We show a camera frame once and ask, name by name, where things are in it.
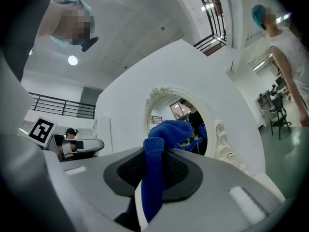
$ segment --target ceiling light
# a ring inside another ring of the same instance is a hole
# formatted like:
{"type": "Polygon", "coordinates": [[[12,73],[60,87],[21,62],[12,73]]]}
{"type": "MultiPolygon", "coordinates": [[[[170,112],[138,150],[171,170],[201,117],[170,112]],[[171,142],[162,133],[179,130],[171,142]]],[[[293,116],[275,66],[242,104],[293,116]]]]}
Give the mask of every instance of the ceiling light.
{"type": "Polygon", "coordinates": [[[253,71],[257,70],[259,67],[261,67],[263,64],[265,63],[265,61],[263,61],[262,63],[260,63],[258,66],[256,66],[253,71]]]}
{"type": "Polygon", "coordinates": [[[281,20],[282,20],[282,18],[281,18],[281,17],[277,18],[277,19],[276,19],[277,24],[278,24],[278,23],[280,23],[280,22],[281,22],[281,20]]]}
{"type": "Polygon", "coordinates": [[[77,65],[78,60],[76,56],[69,56],[68,58],[68,62],[70,65],[77,65]]]}
{"type": "Polygon", "coordinates": [[[26,132],[25,130],[19,128],[23,133],[27,134],[28,135],[28,132],[26,132]]]}

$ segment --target computer monitor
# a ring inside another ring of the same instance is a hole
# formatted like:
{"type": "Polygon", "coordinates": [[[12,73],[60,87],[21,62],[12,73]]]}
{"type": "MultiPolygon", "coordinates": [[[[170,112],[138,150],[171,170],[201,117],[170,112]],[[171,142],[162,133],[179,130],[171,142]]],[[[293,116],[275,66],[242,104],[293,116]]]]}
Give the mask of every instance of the computer monitor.
{"type": "Polygon", "coordinates": [[[284,79],[283,79],[282,76],[279,76],[279,77],[276,79],[276,83],[277,83],[278,85],[280,85],[280,84],[283,83],[283,82],[284,82],[284,79]]]}

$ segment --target hand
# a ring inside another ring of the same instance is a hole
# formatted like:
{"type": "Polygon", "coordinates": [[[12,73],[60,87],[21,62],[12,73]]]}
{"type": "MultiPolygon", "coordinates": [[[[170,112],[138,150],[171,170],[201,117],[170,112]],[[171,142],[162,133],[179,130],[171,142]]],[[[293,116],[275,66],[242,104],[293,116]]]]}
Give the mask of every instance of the hand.
{"type": "Polygon", "coordinates": [[[309,116],[306,110],[299,112],[299,121],[302,126],[309,126],[309,116]]]}

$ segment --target black mesh pad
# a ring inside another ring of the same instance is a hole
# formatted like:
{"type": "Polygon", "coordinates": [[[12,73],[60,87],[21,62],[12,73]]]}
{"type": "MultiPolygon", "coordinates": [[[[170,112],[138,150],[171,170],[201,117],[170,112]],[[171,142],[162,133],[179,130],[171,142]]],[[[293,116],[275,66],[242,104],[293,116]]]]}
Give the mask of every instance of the black mesh pad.
{"type": "MultiPolygon", "coordinates": [[[[166,152],[163,153],[162,158],[166,189],[169,189],[183,181],[188,176],[189,169],[181,161],[175,159],[166,152]]],[[[146,174],[145,154],[139,154],[120,165],[117,169],[117,173],[124,181],[134,186],[134,188],[137,188],[141,179],[146,174]]]]}
{"type": "MultiPolygon", "coordinates": [[[[200,186],[203,172],[200,167],[169,150],[163,155],[163,174],[166,190],[162,202],[174,202],[190,197],[200,186]]],[[[134,191],[146,173],[143,148],[110,164],[104,171],[106,184],[120,196],[133,197],[134,191]]]]}

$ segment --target office chair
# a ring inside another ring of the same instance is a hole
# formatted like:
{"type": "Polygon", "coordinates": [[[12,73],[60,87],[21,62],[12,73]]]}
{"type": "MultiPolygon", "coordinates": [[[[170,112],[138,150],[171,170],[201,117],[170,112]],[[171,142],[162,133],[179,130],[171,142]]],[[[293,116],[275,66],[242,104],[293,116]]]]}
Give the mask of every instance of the office chair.
{"type": "Polygon", "coordinates": [[[283,125],[286,125],[288,127],[289,132],[291,132],[291,129],[289,127],[289,124],[291,125],[291,122],[286,121],[287,113],[283,107],[282,98],[278,96],[272,102],[276,108],[276,111],[271,113],[269,111],[263,110],[262,112],[269,118],[270,126],[271,126],[271,135],[273,135],[273,126],[279,127],[279,140],[280,140],[281,139],[281,127],[283,127],[283,125]]]}

